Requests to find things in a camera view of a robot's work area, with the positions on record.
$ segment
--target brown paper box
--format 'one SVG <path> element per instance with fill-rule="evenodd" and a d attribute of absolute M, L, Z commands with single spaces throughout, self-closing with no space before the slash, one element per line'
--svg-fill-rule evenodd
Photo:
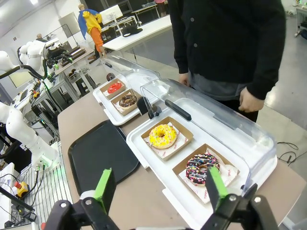
<path fill-rule="evenodd" d="M 213 148 L 211 148 L 209 145 L 207 144 L 203 144 L 202 146 L 200 146 L 198 149 L 196 149 L 194 152 L 192 152 L 190 155 L 188 155 L 185 159 L 183 159 L 178 165 L 176 165 L 173 168 L 173 172 L 175 173 L 175 175 L 182 181 L 182 183 L 184 184 L 184 186 L 186 188 L 188 188 L 195 197 L 197 197 L 200 201 L 201 199 L 194 193 L 194 191 L 183 181 L 183 179 L 179 176 L 179 173 L 181 173 L 183 170 L 186 169 L 186 165 L 188 163 L 188 160 L 190 160 L 192 157 L 194 157 L 195 155 L 198 154 L 204 154 L 207 149 L 212 150 L 212 152 L 214 152 L 216 155 L 218 155 L 222 161 L 224 162 L 224 164 L 229 164 L 234 166 L 229 160 L 227 160 L 225 157 L 223 157 L 219 152 L 215 151 Z"/>
<path fill-rule="evenodd" d="M 187 144 L 189 144 L 191 142 L 191 140 L 193 139 L 193 134 L 187 129 L 185 128 L 182 124 L 180 124 L 178 121 L 176 121 L 175 119 L 171 118 L 171 117 L 166 117 L 164 118 L 162 121 L 160 121 L 159 123 L 155 124 L 154 126 L 152 126 L 150 129 L 148 129 L 145 133 L 143 133 L 141 135 L 141 138 L 144 140 L 144 138 L 149 137 L 149 134 L 151 132 L 151 130 L 159 125 L 167 125 L 168 123 L 172 123 L 173 126 L 176 127 L 176 129 L 179 130 L 180 133 L 182 133 L 187 139 L 188 141 L 186 143 L 184 143 L 181 147 L 179 147 L 178 149 L 176 149 L 175 151 L 173 151 L 170 155 L 168 155 L 167 157 L 161 158 L 164 161 L 168 160 L 169 158 L 171 158 L 172 156 L 174 156 L 177 152 L 179 152 L 181 149 L 183 149 Z"/>
<path fill-rule="evenodd" d="M 108 88 L 113 85 L 114 83 L 120 82 L 122 83 L 122 86 L 119 90 L 116 90 L 114 93 L 109 94 L 108 96 L 104 95 L 104 92 L 108 90 Z M 113 97 L 115 97 L 116 95 L 119 95 L 121 92 L 124 92 L 126 90 L 126 85 L 120 80 L 120 79 L 114 79 L 112 81 L 110 81 L 108 84 L 104 85 L 103 87 L 100 88 L 100 91 L 102 92 L 102 94 L 107 98 L 107 99 L 111 99 Z"/>
<path fill-rule="evenodd" d="M 116 104 L 117 102 L 119 102 L 121 100 L 122 97 L 126 96 L 128 93 L 132 93 L 136 96 L 136 100 L 138 100 L 139 98 L 141 98 L 142 96 L 139 95 L 136 91 L 134 91 L 133 89 L 129 89 L 127 91 L 125 91 L 124 93 L 122 93 L 121 95 L 117 96 L 116 98 L 114 98 L 111 102 L 112 104 Z M 127 115 L 128 113 L 130 113 L 131 111 L 133 111 L 134 109 L 136 109 L 138 106 L 136 105 L 136 103 L 131 106 L 129 109 L 127 110 L 124 110 L 123 112 L 120 112 L 116 107 L 117 111 L 122 115 L 122 116 L 125 116 Z"/>

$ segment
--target ceiling light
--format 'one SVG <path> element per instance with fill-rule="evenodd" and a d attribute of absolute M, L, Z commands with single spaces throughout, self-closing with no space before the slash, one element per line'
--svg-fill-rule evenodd
<path fill-rule="evenodd" d="M 33 5 L 38 3 L 38 0 L 30 0 Z"/>

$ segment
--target fist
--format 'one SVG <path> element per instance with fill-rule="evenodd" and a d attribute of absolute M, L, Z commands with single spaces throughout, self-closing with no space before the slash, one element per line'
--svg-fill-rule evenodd
<path fill-rule="evenodd" d="M 184 84 L 186 86 L 190 86 L 190 84 L 188 83 L 188 78 L 189 78 L 189 73 L 180 73 L 179 74 L 179 82 L 181 84 Z"/>
<path fill-rule="evenodd" d="M 260 100 L 254 97 L 245 87 L 240 94 L 240 106 L 239 110 L 250 113 L 259 111 L 264 106 L 264 100 Z"/>

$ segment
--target orange pants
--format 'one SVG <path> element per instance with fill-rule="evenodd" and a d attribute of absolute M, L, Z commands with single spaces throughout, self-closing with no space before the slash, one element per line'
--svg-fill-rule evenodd
<path fill-rule="evenodd" d="M 100 34 L 99 29 L 97 27 L 93 27 L 91 29 L 91 37 L 92 37 L 92 39 L 95 43 L 97 51 L 101 52 L 99 47 L 101 47 L 104 43 L 102 41 L 101 34 Z"/>

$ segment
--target screw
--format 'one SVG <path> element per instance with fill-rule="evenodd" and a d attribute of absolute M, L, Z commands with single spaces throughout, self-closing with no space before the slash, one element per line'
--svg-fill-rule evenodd
<path fill-rule="evenodd" d="M 259 202 L 261 201 L 261 198 L 260 198 L 259 196 L 257 196 L 257 197 L 255 197 L 254 201 L 255 201 L 256 203 L 259 203 Z"/>
<path fill-rule="evenodd" d="M 236 200 L 236 196 L 235 196 L 235 195 L 231 195 L 231 196 L 229 197 L 229 200 L 230 200 L 230 201 L 235 201 L 235 200 Z"/>

